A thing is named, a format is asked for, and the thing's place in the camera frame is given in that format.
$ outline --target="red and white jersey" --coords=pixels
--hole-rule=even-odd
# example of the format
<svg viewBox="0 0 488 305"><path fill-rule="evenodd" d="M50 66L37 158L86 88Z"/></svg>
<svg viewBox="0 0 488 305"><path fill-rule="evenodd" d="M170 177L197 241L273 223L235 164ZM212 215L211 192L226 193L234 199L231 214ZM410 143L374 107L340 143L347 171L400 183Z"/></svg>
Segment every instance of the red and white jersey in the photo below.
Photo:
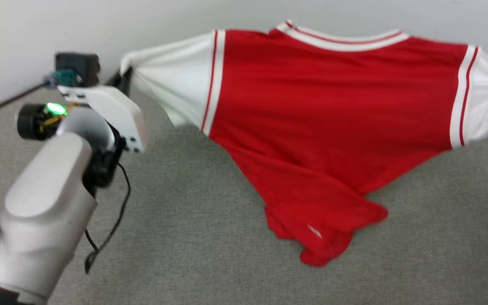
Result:
<svg viewBox="0 0 488 305"><path fill-rule="evenodd" d="M231 154L270 228L300 241L311 265L387 216L363 195L488 136L488 54L399 30L217 30L127 54L129 67L174 125L194 124Z"/></svg>

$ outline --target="white stripe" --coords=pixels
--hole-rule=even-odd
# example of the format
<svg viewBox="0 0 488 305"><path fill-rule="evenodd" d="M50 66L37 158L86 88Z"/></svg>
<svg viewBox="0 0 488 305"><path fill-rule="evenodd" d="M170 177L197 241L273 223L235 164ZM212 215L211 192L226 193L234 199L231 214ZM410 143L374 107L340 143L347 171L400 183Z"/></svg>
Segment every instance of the white stripe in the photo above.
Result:
<svg viewBox="0 0 488 305"><path fill-rule="evenodd" d="M365 50L374 50L374 49L390 46L395 43L399 43L409 38L408 34L401 32L401 34L397 36L386 38L380 41L366 43L366 41L378 40L384 37L392 36L395 33L400 32L400 30L392 30L392 31L388 31L387 33L382 33L380 35L375 35L370 37L336 37L336 36L326 35L318 31L313 31L311 29L298 27L292 21L287 21L287 22L289 22L292 25L292 28L289 27L286 23L282 23L276 28L282 33L286 33L286 35L292 37L293 39L326 50L335 50L335 51L343 51L343 52L358 52L358 51L365 51ZM321 38L313 37L310 35L319 36L327 40L323 40ZM335 42L335 41L328 41L328 40L339 40L339 41L345 41L350 43ZM351 42L362 42L362 43L351 44Z"/></svg>
<svg viewBox="0 0 488 305"><path fill-rule="evenodd" d="M459 67L459 83L457 85L457 94L455 95L455 101L453 102L453 110L451 110L451 124L449 125L449 139L451 140L451 147L453 149L457 147L461 147L460 143L460 120L462 117L462 110L464 104L464 95L466 93L466 73L468 72L468 68L470 63L472 62L472 58L474 56L474 52L476 51L476 46L468 46L466 50L466 55L464 55L463 62L460 64Z"/></svg>
<svg viewBox="0 0 488 305"><path fill-rule="evenodd" d="M217 44L216 44L216 58L213 64L213 79L212 79L212 91L211 100L208 106L207 117L205 120L205 128L203 133L210 135L212 129L212 123L216 115L217 103L219 101L219 93L221 92L221 81L223 78L223 53L225 50L225 31L220 30L217 32Z"/></svg>

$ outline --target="white sleeve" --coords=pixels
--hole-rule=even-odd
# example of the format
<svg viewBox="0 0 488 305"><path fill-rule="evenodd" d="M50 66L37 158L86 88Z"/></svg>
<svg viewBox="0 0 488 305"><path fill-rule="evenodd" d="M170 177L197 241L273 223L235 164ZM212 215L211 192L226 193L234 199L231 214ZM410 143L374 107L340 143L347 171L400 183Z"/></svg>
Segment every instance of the white sleeve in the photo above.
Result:
<svg viewBox="0 0 488 305"><path fill-rule="evenodd" d="M201 128L211 94L218 32L128 53L120 73L132 67L131 83L161 104L174 126L191 123Z"/></svg>
<svg viewBox="0 0 488 305"><path fill-rule="evenodd" d="M472 85L463 116L464 144L488 137L488 54L479 49L471 69Z"/></svg>

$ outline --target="red fabric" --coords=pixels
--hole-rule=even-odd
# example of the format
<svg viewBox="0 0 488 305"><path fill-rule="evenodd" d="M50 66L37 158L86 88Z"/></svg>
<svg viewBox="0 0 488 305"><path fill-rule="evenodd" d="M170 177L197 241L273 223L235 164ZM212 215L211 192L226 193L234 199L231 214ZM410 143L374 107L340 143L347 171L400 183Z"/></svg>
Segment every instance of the red fabric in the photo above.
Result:
<svg viewBox="0 0 488 305"><path fill-rule="evenodd" d="M364 194L451 148L466 50L411 37L335 52L277 30L227 31L210 137L262 196L276 236L325 265L387 216Z"/></svg>

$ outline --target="gray fabric surface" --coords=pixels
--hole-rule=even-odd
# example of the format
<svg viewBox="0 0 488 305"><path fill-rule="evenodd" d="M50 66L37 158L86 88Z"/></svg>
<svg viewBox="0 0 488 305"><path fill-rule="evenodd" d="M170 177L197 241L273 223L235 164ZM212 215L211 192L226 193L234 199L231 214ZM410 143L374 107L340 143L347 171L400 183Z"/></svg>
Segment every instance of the gray fabric surface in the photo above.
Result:
<svg viewBox="0 0 488 305"><path fill-rule="evenodd" d="M85 238L49 304L488 304L488 140L444 154L370 195L389 218L356 234L326 268L269 232L263 201L231 158L195 128L175 130L134 93L146 154L126 154L133 191L122 227L85 275ZM54 102L38 92L21 102ZM0 112L0 211L41 143L21 140L18 105ZM89 224L101 242L125 195L120 172Z"/></svg>

